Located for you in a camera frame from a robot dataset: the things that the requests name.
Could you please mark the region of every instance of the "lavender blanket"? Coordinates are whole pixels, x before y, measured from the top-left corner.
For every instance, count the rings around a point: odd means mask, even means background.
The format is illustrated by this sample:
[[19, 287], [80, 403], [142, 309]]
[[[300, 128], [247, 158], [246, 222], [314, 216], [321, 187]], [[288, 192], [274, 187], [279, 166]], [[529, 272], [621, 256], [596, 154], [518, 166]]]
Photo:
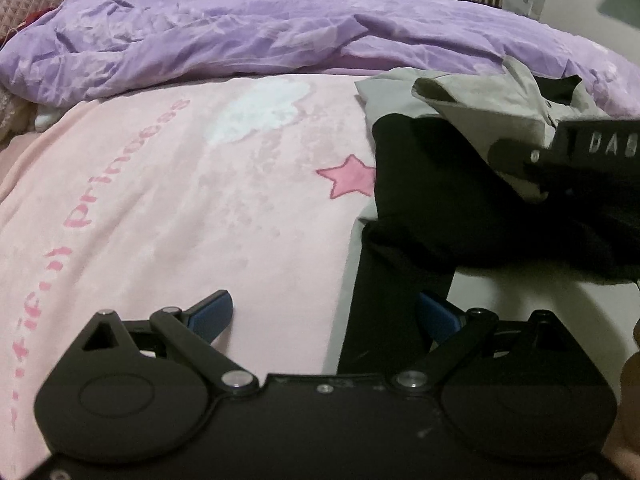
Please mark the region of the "lavender blanket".
[[578, 74], [609, 114], [640, 114], [640, 69], [585, 38], [455, 0], [66, 0], [0, 51], [0, 83], [71, 106], [170, 80], [389, 70]]

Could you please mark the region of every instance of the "blue gripper pad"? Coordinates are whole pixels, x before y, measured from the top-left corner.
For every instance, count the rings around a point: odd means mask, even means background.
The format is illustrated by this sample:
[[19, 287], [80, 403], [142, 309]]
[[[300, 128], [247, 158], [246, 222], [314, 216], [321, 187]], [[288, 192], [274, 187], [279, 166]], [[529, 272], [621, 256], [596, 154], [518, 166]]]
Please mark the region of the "blue gripper pad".
[[219, 290], [185, 312], [187, 327], [207, 343], [213, 342], [231, 323], [234, 304], [231, 294]]
[[466, 319], [464, 311], [454, 304], [425, 293], [418, 296], [416, 316], [425, 332], [439, 345], [461, 330]]

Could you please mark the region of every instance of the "finger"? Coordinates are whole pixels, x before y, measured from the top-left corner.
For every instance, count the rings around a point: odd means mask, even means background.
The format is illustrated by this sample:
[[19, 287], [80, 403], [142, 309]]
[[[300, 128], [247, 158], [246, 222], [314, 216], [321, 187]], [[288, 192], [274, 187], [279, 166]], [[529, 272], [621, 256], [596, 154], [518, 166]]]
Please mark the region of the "finger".
[[640, 348], [640, 320], [638, 320], [634, 328], [634, 339], [636, 340], [636, 345]]
[[626, 444], [620, 418], [616, 419], [602, 453], [629, 479], [640, 480], [640, 455]]
[[640, 353], [633, 355], [620, 375], [621, 402], [618, 413], [628, 446], [640, 453]]

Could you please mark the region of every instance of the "gray fabric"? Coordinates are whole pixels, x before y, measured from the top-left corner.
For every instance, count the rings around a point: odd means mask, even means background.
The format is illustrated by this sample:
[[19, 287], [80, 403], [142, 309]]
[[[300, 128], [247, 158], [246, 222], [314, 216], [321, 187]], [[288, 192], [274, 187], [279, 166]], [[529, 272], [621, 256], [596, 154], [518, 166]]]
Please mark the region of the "gray fabric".
[[[441, 116], [453, 124], [487, 159], [500, 138], [549, 147], [558, 122], [569, 118], [607, 117], [580, 83], [570, 106], [542, 97], [531, 71], [513, 57], [494, 75], [446, 74], [396, 68], [356, 83], [365, 104], [367, 126], [389, 113], [409, 117]], [[538, 188], [501, 175], [527, 200], [539, 200]]]

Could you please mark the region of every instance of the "pink star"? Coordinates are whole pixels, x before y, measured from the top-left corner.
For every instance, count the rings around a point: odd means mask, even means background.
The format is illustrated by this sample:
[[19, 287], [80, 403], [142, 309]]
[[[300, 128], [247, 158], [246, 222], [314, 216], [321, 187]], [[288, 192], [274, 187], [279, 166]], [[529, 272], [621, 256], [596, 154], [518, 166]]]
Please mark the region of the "pink star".
[[376, 168], [366, 166], [355, 155], [349, 155], [344, 161], [344, 164], [337, 168], [316, 170], [316, 173], [334, 181], [334, 187], [331, 190], [331, 199], [356, 191], [366, 196], [373, 195], [373, 185], [376, 181]]

